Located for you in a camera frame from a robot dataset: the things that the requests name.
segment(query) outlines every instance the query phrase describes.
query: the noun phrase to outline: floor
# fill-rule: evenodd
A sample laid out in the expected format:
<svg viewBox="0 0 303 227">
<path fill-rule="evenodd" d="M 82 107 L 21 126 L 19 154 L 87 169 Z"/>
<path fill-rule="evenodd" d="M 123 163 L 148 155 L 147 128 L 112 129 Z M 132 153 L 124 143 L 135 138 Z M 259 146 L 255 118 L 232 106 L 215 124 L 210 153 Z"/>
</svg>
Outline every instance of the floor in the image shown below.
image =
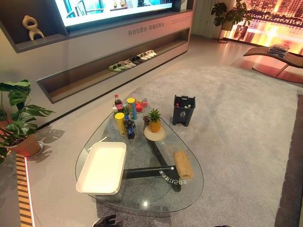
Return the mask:
<svg viewBox="0 0 303 227">
<path fill-rule="evenodd" d="M 215 40 L 193 36 L 187 53 L 40 130 L 36 136 L 45 144 L 45 150 L 28 161 L 36 226 L 89 227 L 97 219 L 95 200 L 75 191 L 74 170 L 82 147 L 110 114 L 114 94 L 124 99 L 146 82 L 181 69 L 233 66 L 251 70 L 252 61 L 264 62 L 266 58 L 243 58 L 249 48 L 251 46 L 245 44 L 219 44 Z"/>
</svg>

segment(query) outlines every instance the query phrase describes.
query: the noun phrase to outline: rolled towel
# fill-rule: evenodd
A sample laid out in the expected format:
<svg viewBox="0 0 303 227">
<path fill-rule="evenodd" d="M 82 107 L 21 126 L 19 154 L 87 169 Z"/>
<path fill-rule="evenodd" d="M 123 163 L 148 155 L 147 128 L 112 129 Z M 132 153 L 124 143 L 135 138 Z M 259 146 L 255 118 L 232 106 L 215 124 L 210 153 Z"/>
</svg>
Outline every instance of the rolled towel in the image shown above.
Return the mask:
<svg viewBox="0 0 303 227">
<path fill-rule="evenodd" d="M 194 176 L 186 151 L 180 150 L 174 153 L 175 165 L 180 178 L 191 180 Z"/>
</svg>

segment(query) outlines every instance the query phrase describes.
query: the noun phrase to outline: black table leg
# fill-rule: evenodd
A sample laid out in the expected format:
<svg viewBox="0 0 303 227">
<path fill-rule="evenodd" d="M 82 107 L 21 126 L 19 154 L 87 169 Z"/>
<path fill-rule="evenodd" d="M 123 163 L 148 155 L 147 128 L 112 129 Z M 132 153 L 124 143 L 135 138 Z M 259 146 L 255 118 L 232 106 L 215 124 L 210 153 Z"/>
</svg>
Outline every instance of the black table leg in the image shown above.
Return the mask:
<svg viewBox="0 0 303 227">
<path fill-rule="evenodd" d="M 133 179 L 151 176 L 163 177 L 165 180 L 167 180 L 167 183 L 171 184 L 171 187 L 174 191 L 181 191 L 181 185 L 179 184 L 179 175 L 175 166 L 157 166 L 147 168 L 125 169 L 123 171 L 122 179 Z"/>
<path fill-rule="evenodd" d="M 151 141 L 147 139 L 147 142 L 151 146 L 151 150 L 153 151 L 154 155 L 156 156 L 157 160 L 159 161 L 161 166 L 167 166 L 167 162 L 165 161 L 164 157 L 162 156 L 161 152 L 159 151 L 155 141 Z M 173 172 L 170 172 L 169 177 L 174 180 L 179 180 L 179 175 L 177 172 L 177 169 L 175 168 Z M 181 185 L 180 184 L 172 184 L 172 188 L 174 191 L 179 192 L 181 191 Z"/>
</svg>

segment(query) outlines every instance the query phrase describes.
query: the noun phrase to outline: tv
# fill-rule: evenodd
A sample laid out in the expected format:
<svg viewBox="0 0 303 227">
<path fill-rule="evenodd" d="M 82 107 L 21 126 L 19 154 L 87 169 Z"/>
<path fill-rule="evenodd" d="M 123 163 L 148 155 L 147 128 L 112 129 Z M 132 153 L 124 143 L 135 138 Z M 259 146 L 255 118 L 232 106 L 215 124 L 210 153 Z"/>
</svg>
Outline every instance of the tv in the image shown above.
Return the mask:
<svg viewBox="0 0 303 227">
<path fill-rule="evenodd" d="M 55 0 L 65 27 L 172 8 L 173 0 Z"/>
</svg>

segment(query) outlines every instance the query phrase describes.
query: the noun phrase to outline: lit floor strip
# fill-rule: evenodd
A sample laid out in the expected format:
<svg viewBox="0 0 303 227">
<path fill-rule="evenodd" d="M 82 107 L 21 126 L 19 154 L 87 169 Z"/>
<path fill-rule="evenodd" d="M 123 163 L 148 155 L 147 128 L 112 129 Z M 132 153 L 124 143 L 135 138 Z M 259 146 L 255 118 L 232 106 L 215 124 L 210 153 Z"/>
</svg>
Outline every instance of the lit floor strip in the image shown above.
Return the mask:
<svg viewBox="0 0 303 227">
<path fill-rule="evenodd" d="M 30 197 L 27 161 L 22 155 L 16 154 L 18 199 L 21 227 L 35 227 L 33 206 Z"/>
</svg>

